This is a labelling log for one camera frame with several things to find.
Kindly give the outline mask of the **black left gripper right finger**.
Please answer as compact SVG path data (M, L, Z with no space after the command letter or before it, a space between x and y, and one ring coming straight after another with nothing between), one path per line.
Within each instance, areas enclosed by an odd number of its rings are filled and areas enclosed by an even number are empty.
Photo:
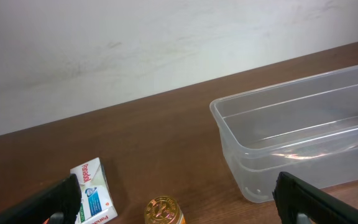
M279 173L273 199L285 224L358 224L358 209L288 172Z

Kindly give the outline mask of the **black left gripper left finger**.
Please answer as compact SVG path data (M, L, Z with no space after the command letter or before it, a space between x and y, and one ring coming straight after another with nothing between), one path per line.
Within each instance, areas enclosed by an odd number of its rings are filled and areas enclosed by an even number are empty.
M0 213L0 224L74 224L81 207L75 174Z

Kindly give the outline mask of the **white Panadol medicine box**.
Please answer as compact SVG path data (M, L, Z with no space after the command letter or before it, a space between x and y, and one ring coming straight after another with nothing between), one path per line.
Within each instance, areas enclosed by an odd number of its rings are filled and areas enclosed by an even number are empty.
M97 157L70 170L81 190L75 224L103 224L117 217L103 165Z

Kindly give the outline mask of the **clear plastic container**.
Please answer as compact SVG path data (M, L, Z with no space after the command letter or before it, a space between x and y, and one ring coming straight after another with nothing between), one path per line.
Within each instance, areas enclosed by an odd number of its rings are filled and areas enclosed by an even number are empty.
M211 102L243 196L273 199L279 173L319 188L358 180L358 65Z

